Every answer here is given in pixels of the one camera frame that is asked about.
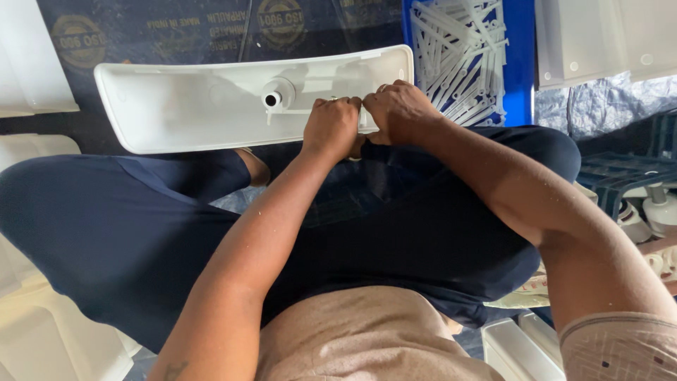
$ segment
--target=person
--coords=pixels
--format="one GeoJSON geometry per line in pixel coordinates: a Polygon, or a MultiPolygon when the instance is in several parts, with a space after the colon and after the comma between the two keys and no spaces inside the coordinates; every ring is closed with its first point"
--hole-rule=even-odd
{"type": "Polygon", "coordinates": [[[499,380],[454,342],[542,258],[572,380],[674,380],[677,306],[571,185],[575,144],[466,129],[404,81],[317,100],[298,156],[241,215],[208,202],[267,180],[246,151],[172,161],[57,156],[0,176],[0,232],[89,318],[158,352],[159,380],[499,380]],[[301,228],[355,146],[416,146],[440,171],[360,218],[301,228]]]}

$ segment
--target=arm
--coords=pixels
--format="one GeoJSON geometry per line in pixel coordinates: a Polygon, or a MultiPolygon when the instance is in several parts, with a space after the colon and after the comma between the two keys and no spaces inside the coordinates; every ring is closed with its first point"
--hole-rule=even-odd
{"type": "Polygon", "coordinates": [[[324,178],[355,140],[360,105],[359,98],[315,101],[301,153],[224,236],[148,381],[254,378],[263,300],[324,178]]]}
{"type": "Polygon", "coordinates": [[[382,130],[373,142],[415,144],[435,155],[539,249],[557,327],[613,311],[677,319],[677,305],[633,242],[554,172],[442,117],[403,81],[370,94],[364,106],[382,130]]]}

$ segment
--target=plastic sheet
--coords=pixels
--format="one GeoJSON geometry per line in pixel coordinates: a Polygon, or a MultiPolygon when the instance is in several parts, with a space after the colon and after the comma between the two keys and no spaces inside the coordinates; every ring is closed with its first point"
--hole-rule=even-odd
{"type": "Polygon", "coordinates": [[[677,107],[677,76],[630,82],[630,73],[565,89],[536,92],[534,123],[595,138],[677,107]]]}

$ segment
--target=beige t-shirt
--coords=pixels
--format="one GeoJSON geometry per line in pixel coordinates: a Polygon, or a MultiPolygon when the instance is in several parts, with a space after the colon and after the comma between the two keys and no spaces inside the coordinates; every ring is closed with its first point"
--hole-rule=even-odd
{"type": "MultiPolygon", "coordinates": [[[[454,341],[460,326],[420,294],[370,286],[287,308],[261,330],[256,380],[503,380],[454,341]]],[[[677,380],[677,325],[653,315],[597,314],[569,324],[569,380],[677,380]]]]}

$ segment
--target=t-shirt sleeve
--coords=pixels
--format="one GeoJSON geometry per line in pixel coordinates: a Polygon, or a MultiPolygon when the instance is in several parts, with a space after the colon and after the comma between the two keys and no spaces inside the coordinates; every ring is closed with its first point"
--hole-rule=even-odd
{"type": "Polygon", "coordinates": [[[560,334],[568,381],[677,380],[677,323],[644,313],[599,313],[560,334]]]}

